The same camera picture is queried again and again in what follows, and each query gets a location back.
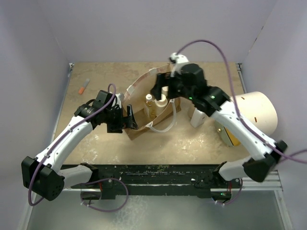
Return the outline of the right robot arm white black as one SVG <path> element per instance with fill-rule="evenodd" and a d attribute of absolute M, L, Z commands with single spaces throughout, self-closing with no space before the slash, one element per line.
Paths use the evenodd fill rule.
<path fill-rule="evenodd" d="M 226 127 L 249 152 L 249 157 L 225 161 L 213 171 L 213 182 L 217 187 L 225 187 L 231 180 L 242 177 L 261 183 L 279 163 L 281 156 L 278 152 L 284 152 L 287 144 L 282 140 L 275 141 L 243 115 L 238 115 L 234 100 L 221 88 L 209 86 L 199 65 L 185 64 L 175 74 L 157 73 L 151 95 L 160 99 L 163 87 L 168 88 L 168 99 L 182 97 L 190 100 L 196 109 Z"/>

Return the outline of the cream round bottle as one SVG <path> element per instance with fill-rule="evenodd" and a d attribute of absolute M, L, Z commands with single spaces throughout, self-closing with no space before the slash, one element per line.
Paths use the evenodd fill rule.
<path fill-rule="evenodd" d="M 155 107 L 156 107 L 156 115 L 160 115 L 164 109 L 166 108 L 167 104 L 168 104 L 168 100 L 166 98 L 166 96 L 164 94 L 161 95 L 161 99 L 155 100 Z"/>

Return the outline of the brown burlap canvas bag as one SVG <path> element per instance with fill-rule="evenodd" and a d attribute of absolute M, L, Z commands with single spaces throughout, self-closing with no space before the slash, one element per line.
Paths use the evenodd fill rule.
<path fill-rule="evenodd" d="M 139 76 L 124 93 L 123 106 L 131 105 L 138 129 L 125 130 L 130 140 L 134 140 L 148 130 L 164 133 L 175 124 L 177 113 L 181 111 L 181 100 L 167 99 L 167 90 L 162 90 L 161 100 L 156 100 L 150 90 L 154 87 L 156 75 L 170 71 L 170 65 L 153 68 Z M 165 129 L 158 130 L 154 126 L 171 117 L 172 121 Z"/>

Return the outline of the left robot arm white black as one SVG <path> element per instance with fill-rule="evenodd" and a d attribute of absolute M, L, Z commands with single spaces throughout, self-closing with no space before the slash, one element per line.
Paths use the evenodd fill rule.
<path fill-rule="evenodd" d="M 67 127 L 34 158 L 26 157 L 22 163 L 23 184 L 28 192 L 35 192 L 52 201 L 66 187 L 84 184 L 97 186 L 99 170 L 88 163 L 63 170 L 62 165 L 84 137 L 97 126 L 106 124 L 108 133 L 122 133 L 124 129 L 138 129 L 132 106 L 123 110 L 119 94 L 100 90 L 97 97 L 77 108 Z"/>

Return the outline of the clear amber liquid bottle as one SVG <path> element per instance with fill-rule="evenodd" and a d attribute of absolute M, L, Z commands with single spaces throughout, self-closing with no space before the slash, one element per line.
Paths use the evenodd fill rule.
<path fill-rule="evenodd" d="M 145 96 L 144 112 L 150 119 L 156 118 L 155 102 L 151 94 Z"/>

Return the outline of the white bottle with black cap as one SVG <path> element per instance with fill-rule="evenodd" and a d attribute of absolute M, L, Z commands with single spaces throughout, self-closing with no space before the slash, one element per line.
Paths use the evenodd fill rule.
<path fill-rule="evenodd" d="M 190 124 L 194 128 L 197 128 L 204 123 L 205 118 L 206 118 L 206 114 L 204 112 L 198 110 L 197 108 L 195 108 L 194 112 L 192 114 L 191 120 L 190 120 Z"/>

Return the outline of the tan pump lotion bottle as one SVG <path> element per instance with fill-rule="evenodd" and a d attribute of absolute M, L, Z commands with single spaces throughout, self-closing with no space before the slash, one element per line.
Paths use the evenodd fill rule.
<path fill-rule="evenodd" d="M 195 107 L 192 105 L 189 107 L 189 110 L 188 110 L 188 116 L 189 118 L 192 118 L 193 117 L 193 114 L 194 114 L 194 111 L 195 111 Z"/>

